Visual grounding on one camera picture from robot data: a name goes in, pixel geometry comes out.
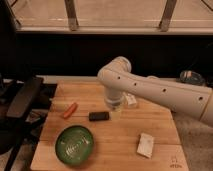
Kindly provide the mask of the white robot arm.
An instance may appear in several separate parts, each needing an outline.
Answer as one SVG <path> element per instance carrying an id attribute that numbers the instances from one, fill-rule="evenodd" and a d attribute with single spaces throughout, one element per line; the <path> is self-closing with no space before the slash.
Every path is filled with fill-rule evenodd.
<path id="1" fill-rule="evenodd" d="M 134 75 L 131 63 L 122 56 L 102 67 L 97 79 L 105 87 L 105 103 L 111 109 L 122 103 L 126 92 L 213 127 L 212 88 Z"/>

